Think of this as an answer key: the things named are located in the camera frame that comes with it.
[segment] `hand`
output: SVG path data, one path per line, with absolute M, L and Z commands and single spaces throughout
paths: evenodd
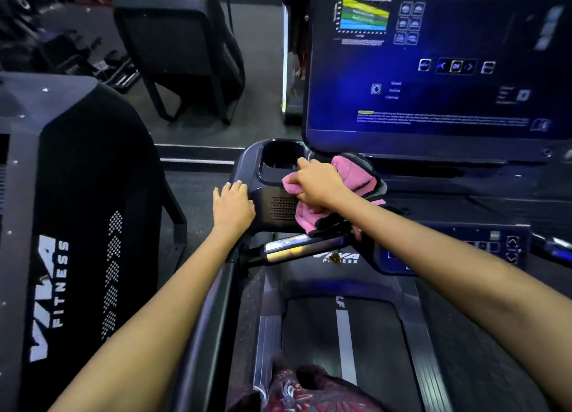
M 303 192 L 298 195 L 298 199 L 309 206 L 334 210 L 334 194 L 349 191 L 332 164 L 324 164 L 316 159 L 308 162 L 300 157 L 298 167 L 300 170 L 288 182 L 302 186 Z
M 248 186 L 241 181 L 232 186 L 225 184 L 220 193 L 218 188 L 214 189 L 213 230 L 236 241 L 250 227 L 255 215 L 254 203 L 248 199 Z

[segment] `treadmill belt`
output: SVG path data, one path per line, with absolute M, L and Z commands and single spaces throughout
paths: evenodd
M 388 302 L 291 299 L 284 315 L 282 349 L 293 368 L 316 364 L 389 408 L 423 411 L 402 325 Z

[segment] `pink towel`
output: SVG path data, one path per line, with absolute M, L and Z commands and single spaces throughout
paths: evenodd
M 385 188 L 383 191 L 379 191 L 380 185 L 385 186 L 385 183 L 379 177 L 377 177 L 373 171 L 373 168 L 371 168 L 371 172 L 368 172 L 357 163 L 343 156 L 334 156 L 332 159 L 332 165 L 338 171 L 338 174 L 340 175 L 341 180 L 344 182 L 344 185 L 359 196 L 363 197 L 364 195 L 368 195 L 373 192 L 381 192 L 382 195 L 385 193 Z M 299 193 L 303 192 L 302 186 L 298 184 L 288 183 L 288 179 L 294 174 L 295 173 L 291 173 L 284 177 L 282 179 L 282 184 L 284 185 L 286 192 L 293 195 L 298 195 Z M 372 200 L 372 203 L 380 206 L 385 204 L 385 201 L 382 199 L 374 199 Z M 320 213 L 315 213 L 310 206 L 302 203 L 301 201 L 298 201 L 298 205 L 296 207 L 296 221 L 300 227 L 304 228 L 304 231 L 309 234 L 316 229 L 316 222 L 318 220 L 328 216 L 331 213 L 332 212 L 327 210 L 323 210 Z

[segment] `treadmill console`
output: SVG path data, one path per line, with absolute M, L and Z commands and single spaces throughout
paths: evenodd
M 315 0 L 308 144 L 546 161 L 572 137 L 571 1 Z
M 478 249 L 502 258 L 520 269 L 526 266 L 530 245 L 530 226 L 470 223 L 440 223 L 419 221 L 443 234 L 466 242 Z M 379 270 L 386 275 L 416 275 L 401 260 L 380 248 L 377 254 Z

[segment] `black treadmill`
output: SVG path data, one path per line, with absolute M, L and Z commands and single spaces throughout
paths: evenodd
M 254 357 L 233 362 L 259 391 L 282 350 L 390 408 L 453 411 L 415 272 L 347 232 L 300 234 L 281 179 L 298 157 L 361 152 L 404 215 L 526 270 L 533 231 L 572 241 L 569 0 L 311 1 L 304 142 L 260 141 L 234 164 L 257 215 L 205 301 L 172 410 L 225 407 L 241 291 L 264 265 Z

